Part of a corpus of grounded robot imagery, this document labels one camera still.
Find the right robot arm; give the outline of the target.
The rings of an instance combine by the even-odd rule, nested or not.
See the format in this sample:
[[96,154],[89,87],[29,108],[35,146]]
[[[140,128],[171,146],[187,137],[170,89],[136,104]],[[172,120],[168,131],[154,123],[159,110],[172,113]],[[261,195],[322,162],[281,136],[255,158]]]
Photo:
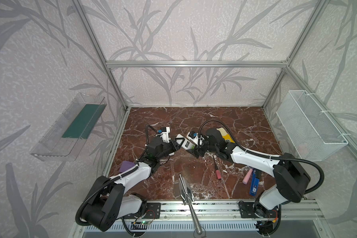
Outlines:
[[[305,194],[317,190],[324,182],[323,169],[312,161],[297,159],[288,153],[278,156],[249,150],[238,145],[233,138],[226,139],[225,136],[224,129],[209,129],[206,134],[191,131],[186,137],[194,143],[194,151],[198,156],[211,152],[220,159],[250,166],[274,178],[275,184],[254,202],[253,209],[259,216],[288,201],[299,203]],[[311,177],[303,164],[311,165],[319,172],[319,180],[312,187],[308,186]]]

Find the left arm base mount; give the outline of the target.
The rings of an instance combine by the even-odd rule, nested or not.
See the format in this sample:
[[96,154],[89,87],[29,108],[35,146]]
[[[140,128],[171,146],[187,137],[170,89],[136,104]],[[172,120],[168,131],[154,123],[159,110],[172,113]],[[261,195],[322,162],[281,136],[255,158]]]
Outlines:
[[159,219],[161,213],[161,206],[162,204],[159,202],[147,202],[146,204],[141,206],[137,213],[128,214],[124,216],[124,219]]

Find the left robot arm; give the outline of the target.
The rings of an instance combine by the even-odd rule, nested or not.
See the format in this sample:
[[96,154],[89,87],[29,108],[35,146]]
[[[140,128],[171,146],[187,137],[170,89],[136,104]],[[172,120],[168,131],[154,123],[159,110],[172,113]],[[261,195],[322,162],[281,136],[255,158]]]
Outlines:
[[79,226],[94,226],[107,231],[116,220],[129,214],[144,214],[146,199],[141,195],[124,194],[139,182],[151,177],[160,167],[160,160],[184,145],[182,136],[165,142],[157,136],[149,142],[134,166],[116,176],[100,176],[75,214]]

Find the red white remote control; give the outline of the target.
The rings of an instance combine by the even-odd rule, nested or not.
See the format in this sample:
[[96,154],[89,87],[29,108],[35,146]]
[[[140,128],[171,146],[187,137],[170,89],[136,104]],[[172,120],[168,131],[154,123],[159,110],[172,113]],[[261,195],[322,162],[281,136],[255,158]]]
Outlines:
[[176,137],[179,137],[179,136],[182,136],[182,137],[185,138],[185,142],[184,142],[184,144],[181,146],[183,149],[188,150],[188,149],[192,149],[192,148],[198,146],[198,143],[195,144],[193,141],[188,140],[187,135],[186,135],[186,136],[183,136],[183,135],[181,135],[181,134],[178,134]]

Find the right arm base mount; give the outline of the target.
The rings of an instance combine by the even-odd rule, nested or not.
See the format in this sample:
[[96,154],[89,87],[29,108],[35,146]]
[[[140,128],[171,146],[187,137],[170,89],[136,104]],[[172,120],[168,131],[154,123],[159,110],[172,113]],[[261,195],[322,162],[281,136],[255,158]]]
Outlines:
[[278,218],[279,207],[276,206],[271,210],[264,208],[263,206],[256,204],[255,202],[239,201],[239,212],[241,218],[251,219],[268,219],[275,220]]

